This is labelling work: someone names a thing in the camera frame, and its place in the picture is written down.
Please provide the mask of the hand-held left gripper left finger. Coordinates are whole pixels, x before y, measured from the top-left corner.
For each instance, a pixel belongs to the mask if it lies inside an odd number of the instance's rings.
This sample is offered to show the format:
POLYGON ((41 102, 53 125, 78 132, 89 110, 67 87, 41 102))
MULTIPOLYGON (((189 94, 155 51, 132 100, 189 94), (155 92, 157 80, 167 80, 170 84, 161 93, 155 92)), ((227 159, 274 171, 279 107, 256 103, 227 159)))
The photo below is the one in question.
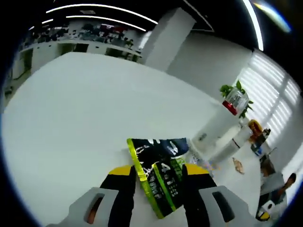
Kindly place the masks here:
POLYGON ((128 227, 134 208, 136 169, 114 168, 100 187, 92 187, 73 204, 58 224, 49 227, 128 227))

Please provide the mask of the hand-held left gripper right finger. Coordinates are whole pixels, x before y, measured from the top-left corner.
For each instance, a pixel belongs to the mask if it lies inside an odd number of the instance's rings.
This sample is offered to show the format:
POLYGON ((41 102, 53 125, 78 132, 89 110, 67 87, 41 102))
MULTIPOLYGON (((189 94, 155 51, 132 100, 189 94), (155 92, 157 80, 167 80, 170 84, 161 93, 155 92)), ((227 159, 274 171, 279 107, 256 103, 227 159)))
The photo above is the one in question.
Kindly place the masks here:
POLYGON ((189 227, 251 226, 247 203, 195 164, 183 165, 182 200, 189 227))

